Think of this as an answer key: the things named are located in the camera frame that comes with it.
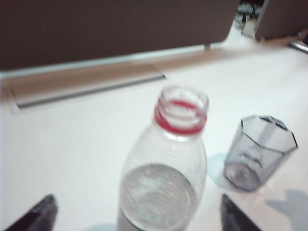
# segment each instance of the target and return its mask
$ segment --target white table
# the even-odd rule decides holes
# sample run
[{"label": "white table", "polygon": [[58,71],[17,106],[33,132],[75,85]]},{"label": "white table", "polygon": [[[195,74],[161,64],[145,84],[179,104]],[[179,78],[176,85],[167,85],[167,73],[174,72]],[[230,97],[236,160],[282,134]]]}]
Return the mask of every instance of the white table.
[{"label": "white table", "polygon": [[[222,162],[213,168],[211,161],[228,151],[240,118],[247,115],[281,119],[299,145],[255,193],[219,187],[208,177],[200,208],[188,230],[221,230],[219,204],[223,193],[264,231],[305,230],[308,55],[286,47],[288,40],[257,43],[233,28],[224,43],[209,51],[131,62],[151,63],[167,81],[70,99],[20,115],[13,115],[3,98],[1,229],[53,193],[60,208],[55,231],[114,231],[125,157],[151,122],[161,88],[185,83],[203,90],[210,99],[203,138],[211,173],[222,168]],[[287,199],[292,203],[286,206],[269,202]]]}]

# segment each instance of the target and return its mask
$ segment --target bottle opening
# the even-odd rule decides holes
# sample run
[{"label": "bottle opening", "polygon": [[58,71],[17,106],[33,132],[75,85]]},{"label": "bottle opening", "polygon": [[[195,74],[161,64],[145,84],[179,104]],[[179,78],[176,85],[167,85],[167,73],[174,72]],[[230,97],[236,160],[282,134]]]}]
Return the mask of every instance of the bottle opening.
[{"label": "bottle opening", "polygon": [[154,111],[154,120],[163,129],[192,135],[201,132],[206,123],[208,97],[189,87],[164,88]]}]

